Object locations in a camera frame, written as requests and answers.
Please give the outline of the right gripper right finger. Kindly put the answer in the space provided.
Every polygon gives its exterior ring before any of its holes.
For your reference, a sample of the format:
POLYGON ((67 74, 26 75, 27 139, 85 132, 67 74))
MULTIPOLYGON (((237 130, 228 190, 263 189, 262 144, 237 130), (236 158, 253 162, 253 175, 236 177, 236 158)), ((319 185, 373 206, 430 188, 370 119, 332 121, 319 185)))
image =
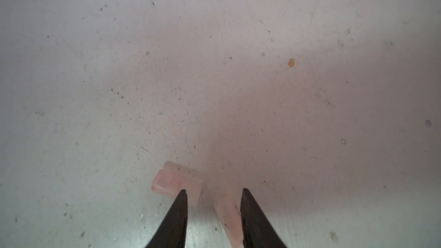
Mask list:
POLYGON ((242 190, 240 213, 244 248, 287 248, 247 188, 242 190))

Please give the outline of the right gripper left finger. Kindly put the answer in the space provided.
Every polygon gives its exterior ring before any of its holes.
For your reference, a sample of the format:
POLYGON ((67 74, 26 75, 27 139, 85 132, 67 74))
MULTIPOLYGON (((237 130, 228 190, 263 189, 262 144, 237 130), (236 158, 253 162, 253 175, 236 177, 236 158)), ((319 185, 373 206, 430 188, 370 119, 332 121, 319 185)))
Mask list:
POLYGON ((188 197, 181 190, 161 225, 145 248, 184 248, 188 222, 188 197))

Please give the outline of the translucent pink pen cap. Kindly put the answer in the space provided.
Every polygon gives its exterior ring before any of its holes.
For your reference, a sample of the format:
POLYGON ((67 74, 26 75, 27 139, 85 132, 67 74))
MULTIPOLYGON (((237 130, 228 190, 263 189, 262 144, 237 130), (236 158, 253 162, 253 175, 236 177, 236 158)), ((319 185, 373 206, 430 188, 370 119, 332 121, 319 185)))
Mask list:
POLYGON ((243 231, 240 210, 233 197, 224 195, 215 203, 214 208, 232 248, 243 248, 243 231))

